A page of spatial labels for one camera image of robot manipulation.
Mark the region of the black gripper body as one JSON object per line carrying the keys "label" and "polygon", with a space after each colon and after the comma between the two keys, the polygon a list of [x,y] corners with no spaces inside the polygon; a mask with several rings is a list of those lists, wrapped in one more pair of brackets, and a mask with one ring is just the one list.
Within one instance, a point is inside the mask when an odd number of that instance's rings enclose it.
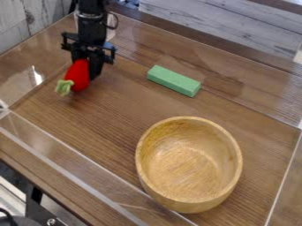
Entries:
{"label": "black gripper body", "polygon": [[76,60],[76,52],[78,51],[85,55],[94,53],[107,64],[115,62],[116,47],[111,42],[105,41],[101,45],[84,43],[78,41],[77,34],[68,32],[62,32],[61,36],[61,49],[70,52],[72,61]]}

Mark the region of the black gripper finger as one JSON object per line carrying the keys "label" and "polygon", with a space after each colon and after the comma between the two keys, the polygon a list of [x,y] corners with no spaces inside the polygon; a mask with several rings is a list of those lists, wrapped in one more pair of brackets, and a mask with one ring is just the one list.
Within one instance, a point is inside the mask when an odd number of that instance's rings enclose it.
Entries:
{"label": "black gripper finger", "polygon": [[93,80],[101,73],[104,65],[104,52],[92,52],[89,54],[89,79]]}
{"label": "black gripper finger", "polygon": [[72,57],[72,62],[74,62],[78,59],[86,59],[85,48],[72,48],[70,49],[70,57]]}

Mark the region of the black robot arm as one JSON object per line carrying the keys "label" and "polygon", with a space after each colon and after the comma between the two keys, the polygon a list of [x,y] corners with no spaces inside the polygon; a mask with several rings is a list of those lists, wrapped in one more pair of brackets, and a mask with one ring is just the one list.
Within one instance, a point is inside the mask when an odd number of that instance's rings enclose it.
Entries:
{"label": "black robot arm", "polygon": [[73,0],[69,11],[74,13],[76,32],[62,32],[61,49],[70,52],[72,62],[88,60],[89,79],[93,80],[103,71],[104,64],[112,64],[116,57],[116,47],[108,42],[107,30],[116,30],[116,23],[108,24],[109,12],[105,9],[107,0]]}

